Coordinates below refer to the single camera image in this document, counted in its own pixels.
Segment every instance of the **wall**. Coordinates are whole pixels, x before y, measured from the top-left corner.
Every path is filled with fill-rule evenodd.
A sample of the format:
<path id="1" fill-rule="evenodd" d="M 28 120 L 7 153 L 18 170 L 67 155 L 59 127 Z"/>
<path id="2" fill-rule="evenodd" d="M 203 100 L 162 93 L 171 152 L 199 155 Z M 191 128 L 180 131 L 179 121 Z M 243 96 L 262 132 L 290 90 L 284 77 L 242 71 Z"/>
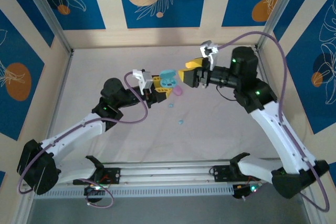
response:
<path id="1" fill-rule="evenodd" d="M 50 33 L 29 1 L 18 0 L 48 42 Z M 277 0 L 47 1 L 73 48 L 96 48 L 199 45 L 209 39 L 222 44 L 247 31 L 262 30 Z M 282 29 L 299 6 L 292 6 Z M 258 38 L 250 36 L 240 43 L 252 44 Z"/>
<path id="2" fill-rule="evenodd" d="M 3 62 L 8 60 L 16 61 L 19 58 L 17 55 L 11 54 L 13 50 L 20 49 L 23 46 L 28 48 L 32 53 L 24 51 L 21 57 L 23 57 L 22 60 L 27 60 L 27 65 L 33 64 L 33 66 L 29 67 L 32 78 L 31 86 L 33 87 L 33 82 L 36 82 L 35 92 L 31 89 L 29 98 L 27 98 L 31 98 L 31 101 L 29 101 L 27 111 L 23 114 L 24 123 L 23 127 L 19 128 L 18 137 L 9 137 L 8 135 L 10 134 L 8 133 L 6 135 L 0 133 L 0 170 L 6 173 L 0 188 L 0 223 L 7 224 L 12 219 L 16 204 L 20 199 L 16 192 L 16 184 L 19 178 L 16 168 L 23 146 L 33 138 L 41 141 L 46 136 L 68 61 L 68 54 L 63 50 L 57 38 L 53 39 L 50 45 L 47 44 L 16 0 L 0 0 L 0 8 L 1 12 L 9 19 L 8 25 L 10 23 L 13 24 L 20 33 L 20 38 L 23 37 L 20 40 L 10 40 L 11 32 L 8 31 L 7 38 L 0 47 L 0 50 L 5 47 L 6 51 L 1 51 L 0 59 Z M 36 57 L 39 58 L 39 62 L 43 63 L 36 65 Z M 42 66 L 43 70 L 41 75 L 36 78 L 34 73 L 39 66 Z M 20 105 L 16 105 L 20 103 L 18 101 L 20 98 L 16 97 L 17 100 L 9 100 L 8 95 L 10 92 L 8 87 L 6 87 L 7 84 L 0 87 L 2 91 L 0 107 L 2 111 L 4 111 L 4 107 L 11 110 L 7 110 L 6 113 L 2 114 L 0 124 L 7 123 L 8 118 L 13 115 L 22 117 Z"/>
<path id="3" fill-rule="evenodd" d="M 295 45 L 299 45 L 297 44 L 297 41 L 301 35 L 305 33 L 306 28 L 310 25 L 326 1 L 327 0 L 306 0 L 303 3 L 302 7 L 279 41 L 286 55 L 291 52 Z M 301 65 L 305 66 L 307 62 L 313 62 L 316 58 L 315 54 L 310 54 L 309 52 L 306 52 L 305 49 L 310 48 L 311 44 L 316 42 L 315 39 L 316 36 L 318 39 L 319 32 L 320 29 L 316 29 L 315 33 L 309 33 L 309 40 L 301 45 L 301 53 L 296 51 L 296 54 L 294 55 L 294 57 L 298 60 L 298 63 L 296 65 L 297 67 L 291 68 L 289 72 L 284 111 L 286 117 L 289 119 L 289 122 L 298 133 L 299 137 L 303 140 L 307 148 L 316 156 L 317 159 L 325 159 L 329 164 L 331 164 L 336 161 L 336 145 L 334 142 L 336 124 L 332 124 L 318 133 L 313 134 L 305 111 L 308 109 L 315 109 L 316 114 L 322 113 L 319 111 L 318 100 L 315 100 L 316 103 L 312 108 L 304 108 L 297 91 L 301 89 L 300 84 L 302 80 L 307 79 L 311 81 L 311 75 L 313 74 L 311 66 L 309 68 L 311 69 L 311 74 L 310 76 L 306 76 L 306 74 L 301 70 Z M 282 66 L 281 55 L 279 54 L 277 47 L 271 41 L 267 42 L 263 51 L 266 56 L 267 65 L 269 66 L 269 74 L 273 76 L 276 89 L 279 93 L 281 91 L 283 79 L 283 68 L 279 68 L 279 66 Z M 297 74 L 296 71 L 301 71 L 300 74 L 302 74 L 302 78 L 300 78 L 298 82 L 294 82 L 291 77 L 292 74 Z M 316 96 L 312 93 L 309 99 L 314 100 L 315 97 Z M 334 116 L 334 108 L 334 105 L 330 105 L 329 115 L 325 116 Z M 331 205 L 331 210 L 325 214 L 325 217 L 328 220 L 328 223 L 334 223 L 334 220 L 336 219 L 336 188 L 329 174 L 324 175 L 322 177 L 322 181 L 328 192 Z M 316 193 L 318 203 L 324 207 L 324 201 L 319 187 L 316 183 L 312 187 Z"/>

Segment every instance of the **white floor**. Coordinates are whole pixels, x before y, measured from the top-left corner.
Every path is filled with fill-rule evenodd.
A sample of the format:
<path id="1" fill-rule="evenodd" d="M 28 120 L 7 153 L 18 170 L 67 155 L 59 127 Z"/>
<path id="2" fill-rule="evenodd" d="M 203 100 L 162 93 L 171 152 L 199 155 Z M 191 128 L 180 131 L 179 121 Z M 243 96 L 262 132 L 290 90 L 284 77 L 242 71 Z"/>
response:
<path id="1" fill-rule="evenodd" d="M 229 66 L 233 48 L 221 51 L 220 66 Z M 152 74 L 178 70 L 200 56 L 198 46 L 75 50 L 53 134 L 91 112 L 107 79 L 122 80 L 132 69 L 144 68 Z M 133 86 L 137 85 L 134 78 L 130 80 Z M 278 156 L 259 125 L 237 102 L 223 99 L 214 86 L 192 89 L 181 82 L 179 85 L 183 95 L 172 94 L 166 101 L 154 104 L 143 123 L 117 124 L 83 144 L 69 158 L 93 154 L 102 162 L 145 162 L 230 159 L 241 152 L 257 157 Z M 221 92 L 233 98 L 231 89 Z M 144 113 L 140 104 L 122 112 L 125 121 L 137 120 Z"/>

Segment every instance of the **metal frame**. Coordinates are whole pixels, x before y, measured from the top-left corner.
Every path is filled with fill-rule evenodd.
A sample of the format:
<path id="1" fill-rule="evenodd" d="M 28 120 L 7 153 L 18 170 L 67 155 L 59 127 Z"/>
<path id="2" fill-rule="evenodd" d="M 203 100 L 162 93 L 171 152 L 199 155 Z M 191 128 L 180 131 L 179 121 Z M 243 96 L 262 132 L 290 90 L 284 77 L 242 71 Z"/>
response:
<path id="1" fill-rule="evenodd" d="M 37 6 L 38 10 L 41 12 L 43 18 L 46 20 L 47 24 L 49 25 L 51 31 L 59 39 L 64 49 L 68 53 L 71 53 L 70 43 L 67 40 L 65 34 L 63 33 L 63 29 L 60 23 L 58 22 L 58 19 L 56 18 L 53 10 L 48 4 L 47 0 L 33 0 L 33 1 L 35 5 Z"/>
<path id="2" fill-rule="evenodd" d="M 268 20 L 265 23 L 265 27 L 263 32 L 271 34 L 276 26 L 276 24 L 278 23 L 280 17 L 282 16 L 288 2 L 290 0 L 278 0 L 271 12 L 271 14 L 269 15 Z M 266 36 L 261 36 L 257 42 L 257 48 L 258 50 L 260 50 L 263 45 L 265 44 L 265 41 L 267 40 Z"/>
<path id="3" fill-rule="evenodd" d="M 70 53 L 68 66 L 62 81 L 62 85 L 59 91 L 59 96 L 55 108 L 54 115 L 48 130 L 47 137 L 50 136 L 53 131 L 55 120 L 57 117 L 57 112 L 59 109 L 61 97 L 64 91 L 66 79 L 71 66 L 72 53 L 71 46 L 63 33 L 60 23 L 58 22 L 55 14 L 51 10 L 49 4 L 46 0 L 34 0 L 36 6 L 42 13 L 44 19 L 49 24 L 52 32 L 57 36 L 62 44 L 62 46 Z M 273 8 L 273 11 L 265 24 L 264 32 L 271 33 L 278 22 L 280 16 L 283 14 L 289 0 L 278 0 Z M 270 84 L 274 89 L 275 85 L 271 79 L 271 74 L 269 74 L 268 68 L 264 64 L 264 53 L 262 47 L 265 44 L 266 37 L 261 36 L 255 52 L 259 58 L 259 72 L 261 77 Z M 151 197 L 153 196 L 180 196 L 184 195 L 222 195 L 222 194 L 232 194 L 232 184 L 228 183 L 215 183 L 214 177 L 209 174 L 209 169 L 214 165 L 227 165 L 228 161 L 203 161 L 203 162 L 161 162 L 161 163 L 115 163 L 115 164 L 105 164 L 106 167 L 117 166 L 122 168 L 122 176 L 120 178 L 120 185 L 112 186 L 111 190 L 116 197 L 137 197 L 138 194 L 134 192 L 139 192 L 143 190 L 151 189 L 162 189 L 163 191 L 149 191 L 151 192 Z M 24 224 L 27 222 L 29 211 L 33 202 L 33 199 L 43 199 L 43 198 L 55 198 L 55 197 L 82 197 L 82 195 L 77 195 L 76 193 L 71 194 L 74 191 L 82 191 L 83 186 L 72 186 L 70 184 L 62 184 L 50 191 L 49 194 L 45 196 L 35 196 L 34 193 L 28 195 L 23 195 L 20 198 L 20 202 L 17 207 L 16 215 L 12 220 L 12 224 Z M 307 188 L 303 191 L 306 195 L 314 199 L 311 188 Z M 312 223 L 325 223 L 323 217 L 319 212 L 311 207 L 310 204 L 306 204 L 306 209 L 309 218 Z"/>

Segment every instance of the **pink object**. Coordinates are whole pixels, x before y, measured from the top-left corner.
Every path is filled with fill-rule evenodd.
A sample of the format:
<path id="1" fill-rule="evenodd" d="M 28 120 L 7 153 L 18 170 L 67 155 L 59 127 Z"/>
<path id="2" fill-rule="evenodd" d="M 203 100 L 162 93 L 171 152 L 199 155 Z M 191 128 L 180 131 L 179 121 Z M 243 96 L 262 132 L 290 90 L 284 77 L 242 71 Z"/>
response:
<path id="1" fill-rule="evenodd" d="M 173 88 L 173 93 L 176 95 L 182 94 L 182 88 L 179 85 L 176 85 L 175 88 Z"/>

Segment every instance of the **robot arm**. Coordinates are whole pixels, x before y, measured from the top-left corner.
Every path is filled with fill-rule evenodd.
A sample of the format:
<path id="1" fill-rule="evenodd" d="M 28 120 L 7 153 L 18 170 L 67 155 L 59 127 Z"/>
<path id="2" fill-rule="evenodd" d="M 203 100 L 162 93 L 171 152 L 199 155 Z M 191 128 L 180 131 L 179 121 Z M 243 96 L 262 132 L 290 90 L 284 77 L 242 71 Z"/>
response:
<path id="1" fill-rule="evenodd" d="M 160 86 L 160 78 L 152 76 L 144 70 L 133 71 L 133 76 L 139 80 L 139 86 L 134 91 L 151 108 L 154 103 L 165 100 L 172 89 Z M 75 148 L 85 141 L 103 134 L 116 125 L 116 122 L 101 121 L 102 118 L 120 120 L 123 117 L 120 108 L 138 104 L 139 99 L 130 89 L 125 89 L 117 78 L 107 80 L 101 90 L 101 98 L 95 108 L 92 109 L 83 120 L 73 125 L 64 132 L 37 143 L 31 140 L 24 146 L 17 172 L 21 175 L 28 163 L 51 144 L 32 165 L 24 177 L 25 182 L 36 194 L 44 194 L 54 187 L 56 183 L 63 183 L 80 178 L 91 178 L 99 181 L 105 174 L 104 166 L 93 156 L 87 156 L 78 161 L 63 161 Z"/>
<path id="2" fill-rule="evenodd" d="M 207 45 L 210 48 L 207 49 L 203 44 L 201 46 L 203 58 L 187 62 L 186 69 L 178 72 L 181 80 L 192 88 L 197 88 L 199 84 L 205 88 L 209 84 L 233 88 L 237 102 L 258 122 L 281 160 L 266 161 L 242 153 L 230 161 L 231 174 L 228 177 L 235 177 L 237 181 L 240 177 L 253 176 L 272 183 L 282 196 L 291 198 L 316 180 L 307 162 L 315 168 L 318 176 L 326 173 L 329 170 L 326 161 L 316 160 L 284 115 L 283 121 L 280 121 L 277 97 L 268 84 L 257 78 L 258 58 L 254 51 L 250 47 L 235 48 L 230 68 L 226 68 L 214 65 L 212 54 L 215 45 L 210 41 L 207 41 Z M 303 150 L 304 159 L 286 128 Z"/>

